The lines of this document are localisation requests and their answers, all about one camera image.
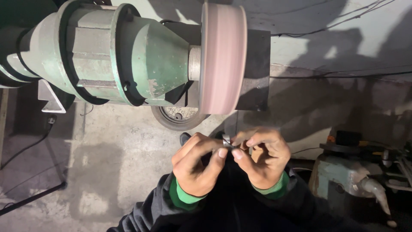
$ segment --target pink grinding wheel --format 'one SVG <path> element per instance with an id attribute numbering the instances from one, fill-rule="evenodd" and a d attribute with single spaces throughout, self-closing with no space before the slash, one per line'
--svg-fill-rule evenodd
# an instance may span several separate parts
<path id="1" fill-rule="evenodd" d="M 247 48 L 242 6 L 204 3 L 202 12 L 199 109 L 229 114 L 239 100 Z"/>

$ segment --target metal stand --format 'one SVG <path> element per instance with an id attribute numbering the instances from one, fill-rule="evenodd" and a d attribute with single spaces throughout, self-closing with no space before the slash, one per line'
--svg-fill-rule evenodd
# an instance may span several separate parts
<path id="1" fill-rule="evenodd" d="M 56 191 L 56 190 L 63 189 L 63 188 L 65 188 L 66 186 L 67 186 L 67 182 L 64 181 L 64 182 L 62 182 L 61 184 L 57 185 L 56 187 L 53 187 L 53 188 L 48 189 L 48 190 L 46 190 L 46 191 L 44 191 L 44 192 L 41 192 L 41 193 L 39 193 L 39 194 L 37 194 L 37 195 L 34 195 L 34 196 L 32 196 L 32 197 L 29 197 L 29 198 L 27 198 L 27 199 L 25 199 L 25 200 L 22 200 L 22 201 L 20 201 L 20 202 L 17 202 L 17 203 L 15 203 L 15 204 L 12 204 L 12 205 L 10 205 L 9 207 L 6 207 L 6 208 L 0 210 L 0 216 L 4 215 L 4 214 L 6 214 L 6 213 L 8 213 L 8 212 L 10 212 L 10 211 L 13 211 L 13 210 L 15 210 L 15 209 L 17 209 L 17 208 L 20 208 L 20 207 L 22 207 L 22 206 L 24 206 L 24 205 L 26 205 L 26 204 L 28 204 L 28 203 L 30 203 L 30 202 L 32 202 L 32 201 L 35 201 L 35 200 L 37 200 L 37 199 L 39 199 L 39 198 L 42 198 L 42 197 L 44 197 L 44 196 L 46 196 L 46 195 L 48 195 L 48 194 L 50 194 L 50 193 L 52 193 L 52 192 L 54 192 L 54 191 Z"/>

